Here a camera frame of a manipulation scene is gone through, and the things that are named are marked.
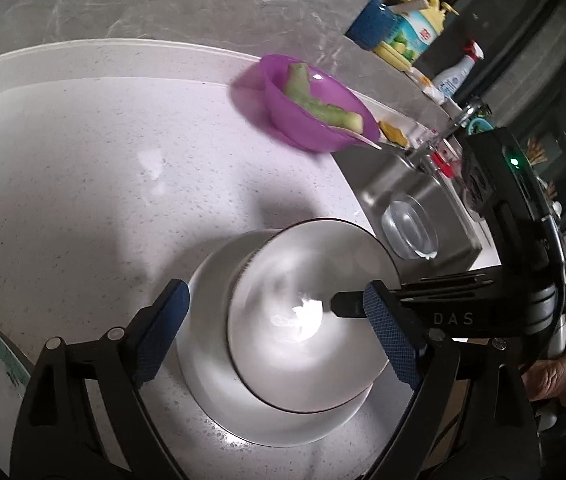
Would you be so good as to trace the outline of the chrome faucet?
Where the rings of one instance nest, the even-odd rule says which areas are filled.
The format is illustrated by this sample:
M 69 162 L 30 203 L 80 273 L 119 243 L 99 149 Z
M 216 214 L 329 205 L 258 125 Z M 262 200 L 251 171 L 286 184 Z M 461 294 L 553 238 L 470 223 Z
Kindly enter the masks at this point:
M 412 142 L 412 148 L 407 152 L 405 160 L 408 164 L 417 169 L 426 156 L 432 155 L 438 145 L 452 136 L 461 128 L 466 128 L 470 121 L 480 115 L 490 116 L 492 109 L 478 96 L 469 99 L 466 106 L 461 107 L 456 101 L 447 98 L 443 104 L 443 110 L 447 113 L 449 120 L 440 130 L 428 130 L 417 137 Z

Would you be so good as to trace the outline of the floral patterned ceramic bowl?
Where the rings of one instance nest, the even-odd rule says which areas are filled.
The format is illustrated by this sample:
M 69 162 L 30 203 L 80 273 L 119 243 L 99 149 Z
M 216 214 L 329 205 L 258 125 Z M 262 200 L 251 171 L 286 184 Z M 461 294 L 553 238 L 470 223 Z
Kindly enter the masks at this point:
M 241 381 L 291 413 L 337 408 L 370 387 L 387 357 L 365 318 L 338 318 L 337 292 L 396 286 L 389 253 L 369 231 L 339 219 L 289 226 L 250 254 L 229 296 L 227 337 Z

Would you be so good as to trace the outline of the large white bowl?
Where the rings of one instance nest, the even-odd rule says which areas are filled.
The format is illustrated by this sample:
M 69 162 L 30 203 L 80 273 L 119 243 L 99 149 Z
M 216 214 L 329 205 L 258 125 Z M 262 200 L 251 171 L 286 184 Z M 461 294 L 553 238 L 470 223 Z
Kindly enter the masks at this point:
M 376 280 L 397 283 L 393 261 L 344 220 L 232 238 L 194 272 L 177 336 L 194 400 L 230 434 L 275 448 L 343 426 L 388 361 L 370 323 L 341 318 L 331 301 Z

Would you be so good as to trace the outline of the yellow sponge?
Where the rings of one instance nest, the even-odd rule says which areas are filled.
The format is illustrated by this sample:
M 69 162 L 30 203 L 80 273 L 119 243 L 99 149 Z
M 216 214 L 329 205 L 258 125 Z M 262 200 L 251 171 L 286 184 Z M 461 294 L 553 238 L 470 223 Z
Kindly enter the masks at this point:
M 390 125 L 389 122 L 379 122 L 379 130 L 381 130 L 388 142 L 397 144 L 402 148 L 410 148 L 409 139 L 399 128 Z

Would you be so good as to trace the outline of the teal colander with greens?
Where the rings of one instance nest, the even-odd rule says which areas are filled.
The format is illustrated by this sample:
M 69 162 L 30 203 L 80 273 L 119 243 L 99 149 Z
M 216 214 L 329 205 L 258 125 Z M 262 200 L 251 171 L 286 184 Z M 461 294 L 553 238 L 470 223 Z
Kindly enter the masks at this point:
M 492 131 L 495 127 L 491 122 L 485 117 L 477 116 L 472 118 L 466 125 L 466 134 L 468 136 L 473 136 L 473 134 L 483 133 L 486 131 Z

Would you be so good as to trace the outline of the stainless steel sink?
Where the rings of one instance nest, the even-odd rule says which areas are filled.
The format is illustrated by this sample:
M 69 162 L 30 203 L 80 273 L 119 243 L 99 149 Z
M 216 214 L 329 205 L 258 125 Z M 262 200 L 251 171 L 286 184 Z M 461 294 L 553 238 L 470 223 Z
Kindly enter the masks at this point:
M 334 155 L 376 237 L 404 283 L 496 266 L 485 221 L 475 220 L 451 181 L 411 164 L 385 144 L 354 145 Z

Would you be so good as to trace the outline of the white spray bottle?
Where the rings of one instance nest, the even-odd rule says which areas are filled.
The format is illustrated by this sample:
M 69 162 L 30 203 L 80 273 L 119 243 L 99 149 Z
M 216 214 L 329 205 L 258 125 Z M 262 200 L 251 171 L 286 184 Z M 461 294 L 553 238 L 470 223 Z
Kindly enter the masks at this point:
M 463 48 L 461 60 L 446 70 L 442 70 L 433 80 L 433 86 L 445 97 L 452 98 L 477 61 L 484 58 L 484 52 L 475 40 L 470 40 Z

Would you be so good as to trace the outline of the clear glass bowl in sink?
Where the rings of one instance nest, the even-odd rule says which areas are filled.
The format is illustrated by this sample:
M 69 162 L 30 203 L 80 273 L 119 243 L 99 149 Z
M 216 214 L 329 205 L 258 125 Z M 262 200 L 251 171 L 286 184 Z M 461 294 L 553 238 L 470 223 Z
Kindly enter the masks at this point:
M 397 194 L 381 217 L 381 226 L 391 250 L 403 260 L 434 260 L 438 235 L 430 217 L 412 196 Z

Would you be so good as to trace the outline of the green peeled vegetable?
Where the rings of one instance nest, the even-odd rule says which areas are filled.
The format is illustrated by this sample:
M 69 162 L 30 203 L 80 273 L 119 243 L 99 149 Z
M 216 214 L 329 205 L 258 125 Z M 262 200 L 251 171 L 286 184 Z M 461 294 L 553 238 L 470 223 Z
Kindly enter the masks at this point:
M 324 103 L 311 94 L 308 65 L 292 63 L 287 68 L 287 79 L 283 93 L 314 118 L 326 125 L 363 133 L 363 118 L 334 104 Z

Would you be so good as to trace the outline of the blue cup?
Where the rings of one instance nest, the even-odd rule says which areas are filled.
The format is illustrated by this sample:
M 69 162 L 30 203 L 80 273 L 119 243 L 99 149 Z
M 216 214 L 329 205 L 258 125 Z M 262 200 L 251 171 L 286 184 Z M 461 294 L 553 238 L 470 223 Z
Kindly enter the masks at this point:
M 379 0 L 370 0 L 346 30 L 345 36 L 362 50 L 371 51 L 394 32 L 398 23 L 399 15 L 389 6 Z

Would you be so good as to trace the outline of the purple plastic basin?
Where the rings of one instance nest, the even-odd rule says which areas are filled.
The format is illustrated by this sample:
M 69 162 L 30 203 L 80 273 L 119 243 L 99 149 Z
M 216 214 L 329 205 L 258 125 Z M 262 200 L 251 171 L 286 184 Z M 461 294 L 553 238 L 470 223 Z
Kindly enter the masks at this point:
M 281 54 L 263 56 L 258 67 L 271 122 L 290 144 L 312 153 L 379 147 L 370 110 L 332 76 Z

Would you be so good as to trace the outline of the yellow dish soap bottle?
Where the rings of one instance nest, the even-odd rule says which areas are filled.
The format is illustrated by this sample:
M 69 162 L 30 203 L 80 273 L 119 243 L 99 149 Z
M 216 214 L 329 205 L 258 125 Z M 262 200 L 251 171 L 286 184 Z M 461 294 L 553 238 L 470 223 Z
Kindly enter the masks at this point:
M 417 0 L 401 0 L 402 3 Z M 459 12 L 449 3 L 425 0 L 425 8 L 399 12 L 398 22 L 372 50 L 397 70 L 409 70 L 414 62 L 443 33 L 447 15 Z

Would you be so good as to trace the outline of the chopstick holder with chopsticks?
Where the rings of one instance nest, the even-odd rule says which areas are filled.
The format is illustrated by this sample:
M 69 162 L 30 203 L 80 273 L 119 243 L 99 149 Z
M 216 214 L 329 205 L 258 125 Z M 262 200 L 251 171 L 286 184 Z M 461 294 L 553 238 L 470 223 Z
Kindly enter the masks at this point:
M 544 162 L 548 162 L 545 148 L 542 146 L 536 136 L 531 136 L 527 139 L 526 158 L 530 163 L 530 166 L 532 166 L 533 168 L 540 164 L 543 164 Z M 545 196 L 548 198 L 548 200 L 554 200 L 556 198 L 556 186 L 554 185 L 554 182 L 546 182 L 542 180 L 541 177 L 538 177 L 537 180 L 539 181 L 542 190 L 544 191 Z

